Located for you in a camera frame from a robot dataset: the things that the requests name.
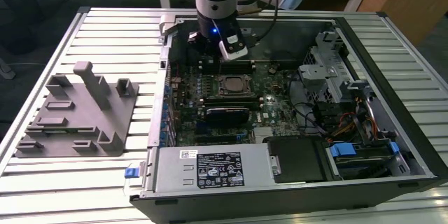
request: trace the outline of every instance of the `aluminum extrusion table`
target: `aluminum extrusion table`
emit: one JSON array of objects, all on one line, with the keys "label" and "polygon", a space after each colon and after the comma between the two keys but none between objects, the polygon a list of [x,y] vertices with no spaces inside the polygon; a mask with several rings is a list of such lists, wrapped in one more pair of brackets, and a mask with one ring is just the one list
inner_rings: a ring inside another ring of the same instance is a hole
[{"label": "aluminum extrusion table", "polygon": [[[124,195],[124,169],[146,159],[158,62],[164,50],[160,21],[195,15],[190,9],[92,8],[76,14],[0,144],[0,223],[151,223]],[[282,16],[343,16],[359,36],[439,155],[448,161],[448,85],[388,18],[375,13],[280,12]],[[120,157],[15,158],[15,146],[48,94],[44,84],[70,74],[76,61],[95,63],[108,82],[130,78],[140,84]],[[131,187],[142,181],[131,180]],[[212,223],[447,223],[448,188],[403,195],[374,208],[335,210]]]}]

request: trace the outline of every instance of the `warning label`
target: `warning label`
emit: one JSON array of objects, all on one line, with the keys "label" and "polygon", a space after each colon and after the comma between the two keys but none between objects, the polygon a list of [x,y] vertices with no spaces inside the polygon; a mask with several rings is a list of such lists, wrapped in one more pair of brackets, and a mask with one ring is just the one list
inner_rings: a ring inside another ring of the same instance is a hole
[{"label": "warning label", "polygon": [[198,187],[244,186],[240,152],[198,154]]}]

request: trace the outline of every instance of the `metal bracket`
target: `metal bracket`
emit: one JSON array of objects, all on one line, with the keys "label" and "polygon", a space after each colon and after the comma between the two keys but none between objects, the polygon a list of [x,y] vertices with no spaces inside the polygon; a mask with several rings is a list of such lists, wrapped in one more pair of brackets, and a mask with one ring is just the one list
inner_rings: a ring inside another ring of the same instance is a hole
[{"label": "metal bracket", "polygon": [[280,169],[279,157],[278,156],[271,156],[270,161],[271,161],[272,174],[274,175],[280,175],[282,174],[282,169]]},{"label": "metal bracket", "polygon": [[351,99],[354,91],[362,91],[363,89],[370,87],[370,83],[367,81],[344,81],[340,89],[343,97],[342,99]]},{"label": "metal bracket", "polygon": [[167,36],[178,30],[176,27],[176,16],[175,15],[162,15],[159,23],[160,34]]}]

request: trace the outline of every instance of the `blue clip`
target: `blue clip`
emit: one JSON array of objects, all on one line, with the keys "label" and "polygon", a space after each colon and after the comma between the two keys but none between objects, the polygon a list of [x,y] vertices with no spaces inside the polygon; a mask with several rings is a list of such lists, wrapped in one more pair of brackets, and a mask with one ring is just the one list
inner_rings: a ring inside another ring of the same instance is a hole
[{"label": "blue clip", "polygon": [[334,157],[356,155],[356,151],[351,143],[334,144],[334,146],[330,147],[330,151]]},{"label": "blue clip", "polygon": [[139,168],[127,168],[124,170],[124,178],[139,178],[140,175],[140,169]]},{"label": "blue clip", "polygon": [[160,140],[166,140],[167,138],[167,133],[166,132],[160,132]]},{"label": "blue clip", "polygon": [[390,142],[390,147],[392,149],[394,154],[399,154],[400,152],[400,147],[396,142]]}]

